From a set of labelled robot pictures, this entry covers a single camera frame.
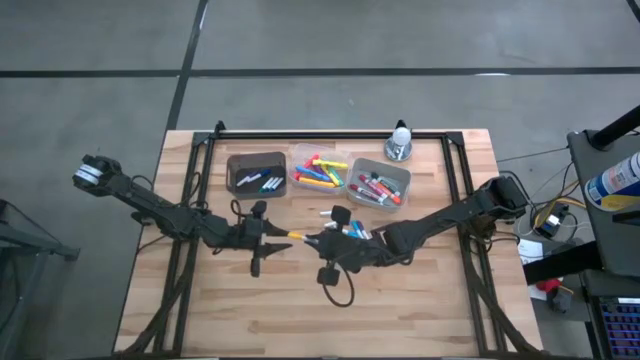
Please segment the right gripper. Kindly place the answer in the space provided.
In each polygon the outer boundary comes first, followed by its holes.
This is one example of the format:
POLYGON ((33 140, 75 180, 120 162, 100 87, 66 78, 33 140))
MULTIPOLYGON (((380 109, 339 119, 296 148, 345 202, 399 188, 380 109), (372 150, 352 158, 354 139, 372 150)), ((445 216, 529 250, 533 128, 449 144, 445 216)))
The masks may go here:
POLYGON ((339 265, 345 272, 358 273, 362 267, 373 266, 380 255, 380 246, 373 240, 352 237, 343 233, 351 220, 351 211, 334 205, 331 219, 336 226, 317 234, 307 234, 305 241, 318 252, 326 265, 318 270, 317 282, 322 285, 336 286, 340 273, 335 269, 339 265))

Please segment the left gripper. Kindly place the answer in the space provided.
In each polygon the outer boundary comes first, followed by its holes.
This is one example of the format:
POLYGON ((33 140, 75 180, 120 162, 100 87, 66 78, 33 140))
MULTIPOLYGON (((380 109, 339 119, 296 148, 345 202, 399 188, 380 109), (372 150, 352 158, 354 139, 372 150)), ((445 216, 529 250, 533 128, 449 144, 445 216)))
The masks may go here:
MULTIPOLYGON (((237 216, 237 223, 230 228, 225 247, 234 250, 251 251, 250 274, 252 277, 259 277, 261 273, 261 260, 266 256, 290 248, 291 244, 263 243, 263 220, 264 213, 267 209, 265 201, 257 201, 248 213, 241 211, 238 200, 232 200, 230 206, 231 211, 237 216)), ((287 237, 289 231, 273 225, 270 221, 265 221, 264 233, 267 236, 287 237)))

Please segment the white marker dark-blue cap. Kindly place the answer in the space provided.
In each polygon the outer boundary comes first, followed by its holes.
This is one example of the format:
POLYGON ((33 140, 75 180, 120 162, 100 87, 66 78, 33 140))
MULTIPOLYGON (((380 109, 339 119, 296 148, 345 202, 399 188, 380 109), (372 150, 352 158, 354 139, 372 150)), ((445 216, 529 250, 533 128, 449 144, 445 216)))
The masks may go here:
POLYGON ((251 183, 261 177, 264 177, 266 175, 269 175, 271 173, 270 169, 264 169, 264 170, 260 170, 260 171, 256 171, 253 173, 250 173, 249 175, 245 176, 244 178, 242 178, 237 184, 237 187, 243 186, 245 184, 251 183))

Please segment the blue Sharpie highlighter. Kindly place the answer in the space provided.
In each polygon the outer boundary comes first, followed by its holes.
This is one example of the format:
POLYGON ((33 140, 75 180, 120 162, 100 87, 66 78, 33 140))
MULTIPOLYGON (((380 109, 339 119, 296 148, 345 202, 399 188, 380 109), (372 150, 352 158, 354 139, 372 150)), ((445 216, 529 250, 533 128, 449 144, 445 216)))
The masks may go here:
POLYGON ((300 165, 298 165, 298 166, 296 167, 296 170, 297 170, 300 174, 302 174, 302 175, 310 176, 310 177, 311 177, 311 178, 313 178, 314 180, 319 180, 319 181, 329 181, 329 177, 328 177, 328 176, 326 176, 326 175, 324 175, 324 174, 321 174, 321 173, 318 173, 318 172, 316 172, 316 171, 314 171, 314 170, 311 170, 311 169, 309 169, 309 168, 306 168, 306 167, 304 167, 304 166, 300 166, 300 165))

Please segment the red dry-erase marker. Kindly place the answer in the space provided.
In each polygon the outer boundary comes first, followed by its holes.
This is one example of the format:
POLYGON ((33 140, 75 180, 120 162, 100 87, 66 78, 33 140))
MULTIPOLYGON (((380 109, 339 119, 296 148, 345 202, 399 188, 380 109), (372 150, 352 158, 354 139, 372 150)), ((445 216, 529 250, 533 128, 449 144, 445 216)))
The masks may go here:
POLYGON ((379 195, 375 192, 372 192, 370 190, 366 190, 356 184, 350 184, 349 188, 353 191, 355 191, 356 193, 358 193, 359 195, 364 196, 367 199, 370 199, 372 201, 378 202, 380 204, 382 204, 384 202, 384 200, 386 199, 386 195, 382 194, 379 195))

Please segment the magenta dry-erase marker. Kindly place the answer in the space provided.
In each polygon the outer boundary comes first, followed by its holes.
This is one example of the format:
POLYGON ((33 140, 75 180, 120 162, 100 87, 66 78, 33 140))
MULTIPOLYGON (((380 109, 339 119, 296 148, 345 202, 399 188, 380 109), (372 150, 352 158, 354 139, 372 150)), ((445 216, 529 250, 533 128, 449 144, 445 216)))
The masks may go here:
POLYGON ((375 192, 382 199, 386 198, 386 193, 381 190, 377 185, 374 184, 373 180, 365 176, 364 174, 359 175, 359 180, 366 184, 373 192, 375 192))

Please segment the orange dry-erase marker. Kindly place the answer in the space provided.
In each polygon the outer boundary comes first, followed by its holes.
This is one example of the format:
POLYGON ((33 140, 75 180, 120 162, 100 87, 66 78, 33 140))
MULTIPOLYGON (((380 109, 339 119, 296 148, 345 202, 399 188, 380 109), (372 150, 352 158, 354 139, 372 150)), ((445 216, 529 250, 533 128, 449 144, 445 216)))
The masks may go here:
POLYGON ((380 182, 377 182, 376 186, 379 189, 381 189, 388 197, 390 197, 394 204, 396 205, 401 204, 401 199, 395 193, 393 193, 389 188, 387 188, 385 185, 383 185, 380 182))

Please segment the green dry-erase marker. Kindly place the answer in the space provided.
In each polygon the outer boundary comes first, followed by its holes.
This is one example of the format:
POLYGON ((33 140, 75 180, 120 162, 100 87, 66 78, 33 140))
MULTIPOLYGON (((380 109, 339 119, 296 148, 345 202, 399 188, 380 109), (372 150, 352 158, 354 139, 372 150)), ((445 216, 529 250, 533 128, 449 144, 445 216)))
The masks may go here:
POLYGON ((376 180, 378 184, 386 188, 392 194, 395 194, 396 196, 400 195, 400 191, 398 190, 398 187, 395 184, 393 184, 389 179, 385 177, 381 177, 376 172, 371 173, 371 178, 376 180))

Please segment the pale beige bin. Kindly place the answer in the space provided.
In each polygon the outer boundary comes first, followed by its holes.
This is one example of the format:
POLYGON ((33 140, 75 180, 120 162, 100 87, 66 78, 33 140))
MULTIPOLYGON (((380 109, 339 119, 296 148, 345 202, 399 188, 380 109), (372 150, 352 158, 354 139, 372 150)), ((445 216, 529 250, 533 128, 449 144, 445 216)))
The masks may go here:
POLYGON ((411 173, 400 167, 395 167, 389 165, 387 163, 377 162, 374 160, 366 159, 366 158, 357 158, 353 166, 351 168, 350 175, 348 177, 348 181, 346 184, 346 194, 347 198, 355 202, 357 204, 368 206, 371 208, 375 208, 377 210, 395 213, 401 209, 401 207, 405 204, 408 198, 409 185, 411 182, 411 173), (381 177, 385 177, 389 179, 393 184, 398 187, 400 191, 400 195, 398 196, 401 199, 401 204, 396 205, 393 203, 390 197, 386 197, 382 204, 372 201, 370 199, 365 198, 362 195, 359 195, 355 191, 349 188, 350 184, 356 184, 366 190, 372 191, 366 184, 359 180, 359 175, 364 174, 368 178, 371 178, 371 173, 376 172, 381 177))

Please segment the dark grey bin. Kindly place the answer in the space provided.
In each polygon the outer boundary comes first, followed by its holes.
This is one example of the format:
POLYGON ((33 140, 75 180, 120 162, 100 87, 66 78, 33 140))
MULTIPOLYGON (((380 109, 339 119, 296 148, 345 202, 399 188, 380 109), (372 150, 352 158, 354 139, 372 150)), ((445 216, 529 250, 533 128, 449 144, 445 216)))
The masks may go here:
POLYGON ((226 188, 238 200, 283 197, 287 192, 286 186, 286 157, 282 152, 232 155, 227 160, 226 188), (236 186, 245 176, 264 169, 270 169, 271 173, 243 186, 236 186), (284 177, 284 181, 275 191, 267 192, 265 189, 260 193, 260 188, 267 180, 275 177, 284 177))

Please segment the clear plastic bin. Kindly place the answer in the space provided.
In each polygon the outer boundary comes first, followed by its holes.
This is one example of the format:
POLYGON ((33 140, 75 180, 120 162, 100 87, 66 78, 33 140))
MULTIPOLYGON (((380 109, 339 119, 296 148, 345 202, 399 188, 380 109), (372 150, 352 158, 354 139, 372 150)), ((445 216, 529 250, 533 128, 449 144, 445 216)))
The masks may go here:
POLYGON ((348 152, 337 150, 336 148, 319 146, 316 144, 301 143, 301 144, 295 145, 291 150, 291 162, 288 165, 288 175, 294 186, 297 186, 306 190, 314 190, 314 191, 331 194, 331 195, 341 195, 346 190, 347 178, 350 175, 352 163, 353 163, 353 159, 348 152), (298 165, 304 166, 305 162, 314 154, 320 155, 318 159, 342 162, 342 163, 347 163, 349 165, 348 169, 334 168, 338 172, 342 180, 344 181, 344 185, 342 187, 322 188, 322 187, 303 184, 294 179, 294 173, 298 172, 296 170, 296 167, 298 165))

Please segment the white paper sheet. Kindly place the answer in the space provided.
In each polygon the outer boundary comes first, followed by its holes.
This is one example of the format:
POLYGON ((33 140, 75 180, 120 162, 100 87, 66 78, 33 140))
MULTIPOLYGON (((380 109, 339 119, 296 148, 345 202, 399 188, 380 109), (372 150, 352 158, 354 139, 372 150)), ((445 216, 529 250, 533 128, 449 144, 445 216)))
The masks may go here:
POLYGON ((517 248, 521 263, 523 265, 544 258, 544 247, 540 242, 521 239, 518 243, 517 248))

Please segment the black equipment stand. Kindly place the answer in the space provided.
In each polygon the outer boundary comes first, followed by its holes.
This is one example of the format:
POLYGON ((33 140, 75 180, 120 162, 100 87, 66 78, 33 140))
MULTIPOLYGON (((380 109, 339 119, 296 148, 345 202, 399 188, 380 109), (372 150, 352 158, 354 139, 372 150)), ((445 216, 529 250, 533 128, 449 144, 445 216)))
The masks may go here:
POLYGON ((604 270, 640 277, 640 203, 607 212, 589 203, 584 190, 590 179, 640 151, 640 104, 601 130, 568 134, 567 142, 604 270))

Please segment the white blue labelled canister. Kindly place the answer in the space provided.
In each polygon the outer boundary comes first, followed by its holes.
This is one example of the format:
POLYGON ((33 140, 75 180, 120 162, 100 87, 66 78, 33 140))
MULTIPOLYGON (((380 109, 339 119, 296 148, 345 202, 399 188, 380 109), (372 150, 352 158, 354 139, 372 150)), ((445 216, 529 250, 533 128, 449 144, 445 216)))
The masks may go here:
POLYGON ((596 208, 615 212, 640 203, 640 151, 590 179, 586 199, 596 208))

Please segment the backlit keyboard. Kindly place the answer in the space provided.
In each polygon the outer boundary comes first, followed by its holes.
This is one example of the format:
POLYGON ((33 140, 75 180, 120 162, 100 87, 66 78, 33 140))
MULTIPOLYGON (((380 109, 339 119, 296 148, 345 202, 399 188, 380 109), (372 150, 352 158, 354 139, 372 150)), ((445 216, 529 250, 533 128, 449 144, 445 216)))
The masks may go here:
POLYGON ((598 297, 605 352, 614 360, 640 360, 640 297, 598 297))

